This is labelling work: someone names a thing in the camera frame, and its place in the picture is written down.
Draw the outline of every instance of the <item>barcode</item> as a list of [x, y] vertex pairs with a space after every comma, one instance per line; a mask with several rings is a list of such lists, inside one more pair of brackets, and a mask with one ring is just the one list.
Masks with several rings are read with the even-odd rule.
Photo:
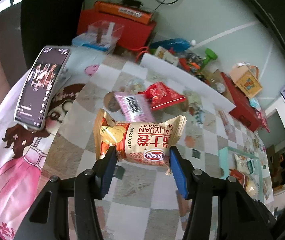
[[131, 117], [143, 114], [143, 111], [138, 101], [136, 100], [135, 96], [124, 97], [124, 102], [129, 110]]

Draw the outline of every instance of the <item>red bag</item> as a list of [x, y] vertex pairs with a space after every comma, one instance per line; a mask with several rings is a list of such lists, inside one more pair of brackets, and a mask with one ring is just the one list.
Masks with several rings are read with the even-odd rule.
[[162, 82], [152, 84], [146, 91], [138, 94], [143, 94], [149, 100], [151, 110], [162, 109], [186, 100], [185, 96], [178, 94]]

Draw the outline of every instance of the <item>red snack bag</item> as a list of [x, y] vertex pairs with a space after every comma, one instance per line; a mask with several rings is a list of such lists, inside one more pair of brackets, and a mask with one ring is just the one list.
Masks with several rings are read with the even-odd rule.
[[169, 147], [178, 142], [185, 123], [182, 115], [159, 124], [116, 122], [100, 109], [93, 128], [97, 160], [104, 158], [109, 146], [114, 145], [120, 160], [169, 168]]
[[138, 92], [138, 94], [144, 94], [150, 101], [151, 110], [162, 109], [186, 100], [185, 96], [178, 94], [162, 82], [152, 84], [146, 91]]
[[229, 174], [230, 176], [234, 176], [239, 181], [241, 186], [246, 189], [248, 177], [244, 173], [238, 170], [230, 170]]

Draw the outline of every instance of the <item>red cord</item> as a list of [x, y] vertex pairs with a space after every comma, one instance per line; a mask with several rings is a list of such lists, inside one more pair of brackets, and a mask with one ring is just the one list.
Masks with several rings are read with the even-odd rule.
[[125, 48], [125, 49], [127, 49], [127, 50], [130, 50], [130, 51], [141, 51], [142, 49], [145, 49], [145, 50], [142, 50], [141, 52], [139, 52], [139, 54], [138, 54], [138, 56], [136, 57], [136, 61], [135, 62], [137, 62], [138, 60], [139, 60], [139, 57], [142, 55], [142, 54], [144, 54], [144, 53], [148, 53], [149, 52], [149, 47], [148, 46], [144, 46], [144, 47], [141, 47], [141, 48], [139, 48], [139, 49], [131, 49], [131, 48], [128, 48], [128, 47], [126, 47], [126, 46], [123, 46], [121, 43], [119, 43], [119, 41], [118, 41], [118, 45], [119, 46], [121, 46], [121, 47], [123, 47], [123, 48]]

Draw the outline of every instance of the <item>blue gripper pad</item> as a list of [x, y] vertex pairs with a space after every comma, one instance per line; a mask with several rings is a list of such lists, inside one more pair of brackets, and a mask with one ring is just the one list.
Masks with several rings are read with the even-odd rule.
[[184, 199], [190, 199], [192, 195], [192, 192], [190, 192], [190, 183], [193, 166], [189, 160], [184, 160], [181, 157], [175, 146], [170, 147], [170, 168], [179, 193]]

